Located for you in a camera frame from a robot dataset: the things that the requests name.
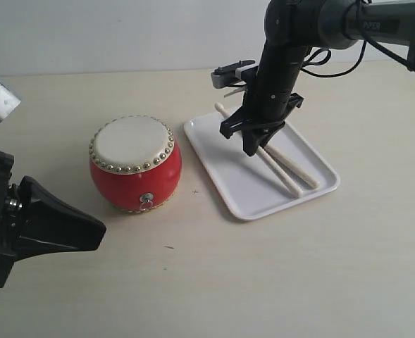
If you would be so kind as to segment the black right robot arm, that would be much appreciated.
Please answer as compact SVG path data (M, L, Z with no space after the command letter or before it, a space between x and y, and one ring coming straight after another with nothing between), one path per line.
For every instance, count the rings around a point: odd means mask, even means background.
M217 89L243 82L242 105L220 125L243 137L253 156L285 126L303 97L294 92L311 50L345 50L362 41L415 73L415 1L270 1L260 61L236 62L211 74Z

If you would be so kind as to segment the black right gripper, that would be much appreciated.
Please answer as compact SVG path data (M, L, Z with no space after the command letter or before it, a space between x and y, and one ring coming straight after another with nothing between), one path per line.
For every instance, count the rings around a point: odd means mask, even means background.
M242 132L243 150L248 156L264 148L285 127L285 119L291 112L304 103L304 97L293 92L298 76L299 70L269 73L257 70L243 98L242 106L249 115L242 107L230 112L219 105L218 112L223 117L220 133L229 139Z

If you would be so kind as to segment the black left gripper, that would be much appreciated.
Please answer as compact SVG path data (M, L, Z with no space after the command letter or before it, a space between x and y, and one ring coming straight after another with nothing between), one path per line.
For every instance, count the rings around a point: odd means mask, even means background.
M46 254L96 251L105 224L25 176L11 182L14 156L0 151L0 288L16 262Z

